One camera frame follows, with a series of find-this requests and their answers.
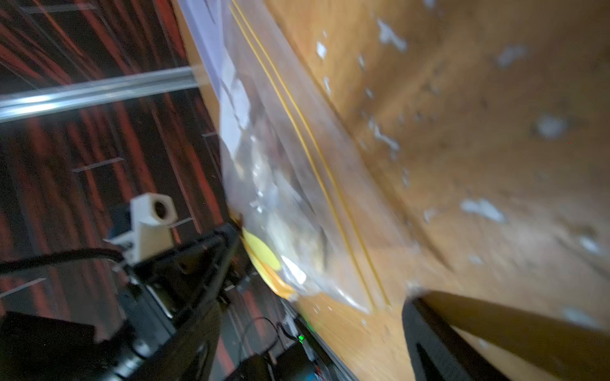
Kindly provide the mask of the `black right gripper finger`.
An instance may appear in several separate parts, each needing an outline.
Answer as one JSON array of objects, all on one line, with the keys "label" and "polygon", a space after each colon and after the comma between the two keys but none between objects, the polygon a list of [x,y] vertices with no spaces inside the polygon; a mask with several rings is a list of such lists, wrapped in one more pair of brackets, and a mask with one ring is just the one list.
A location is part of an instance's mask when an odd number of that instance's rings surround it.
[{"label": "black right gripper finger", "polygon": [[563,380],[607,380],[609,336],[483,300],[431,291],[405,300],[403,331],[417,380],[506,380],[461,331]]}]

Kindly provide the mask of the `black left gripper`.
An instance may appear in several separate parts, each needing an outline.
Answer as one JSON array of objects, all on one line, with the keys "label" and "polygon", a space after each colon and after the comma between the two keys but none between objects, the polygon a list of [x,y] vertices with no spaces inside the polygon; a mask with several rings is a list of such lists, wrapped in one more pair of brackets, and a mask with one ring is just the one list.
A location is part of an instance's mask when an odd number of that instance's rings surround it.
[{"label": "black left gripper", "polygon": [[128,267],[127,319],[105,341],[95,328],[9,312],[3,380],[206,380],[220,338],[222,285],[241,245],[233,222]]}]

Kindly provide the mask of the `ziploc bag with yellow cookies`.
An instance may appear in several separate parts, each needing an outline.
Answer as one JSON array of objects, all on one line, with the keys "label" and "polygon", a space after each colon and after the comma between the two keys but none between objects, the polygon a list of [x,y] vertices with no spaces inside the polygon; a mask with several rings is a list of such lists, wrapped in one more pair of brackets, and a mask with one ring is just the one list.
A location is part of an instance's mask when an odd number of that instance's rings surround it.
[{"label": "ziploc bag with yellow cookies", "polygon": [[357,149],[262,1],[222,7],[222,166],[255,268],[281,298],[393,303],[403,244]]}]

